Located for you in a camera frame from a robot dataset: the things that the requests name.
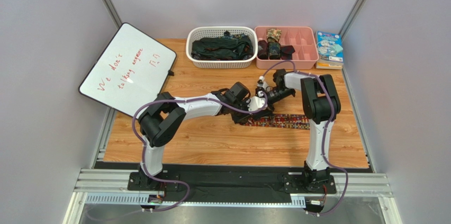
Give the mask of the multicoloured checked patterned tie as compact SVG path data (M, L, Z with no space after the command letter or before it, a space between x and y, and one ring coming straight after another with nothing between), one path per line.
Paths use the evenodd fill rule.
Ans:
M303 114L272 114L258 119L249 118L243 125L250 127L310 129L309 119Z

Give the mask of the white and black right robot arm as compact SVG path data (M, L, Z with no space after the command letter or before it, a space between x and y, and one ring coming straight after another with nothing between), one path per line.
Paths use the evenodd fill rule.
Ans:
M320 76L278 69L273 74L276 93L268 97L279 101L294 91L301 92L304 115L309 121L310 142L304 162L301 186L317 192L331 182L328 160L332 127L341 111L335 82L330 74Z

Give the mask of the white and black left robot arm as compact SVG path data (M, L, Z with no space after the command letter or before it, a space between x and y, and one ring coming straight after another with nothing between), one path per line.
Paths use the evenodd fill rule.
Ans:
M132 130L143 144L140 169L130 179L129 189L157 190L166 180L157 178L163 170L165 146L174 138L183 121L199 117L231 115L234 123L244 124L250 118L261 118L272 114L277 101L275 91L250 90L240 82L230 88L223 88L203 96L180 98L169 92L141 108L132 118Z

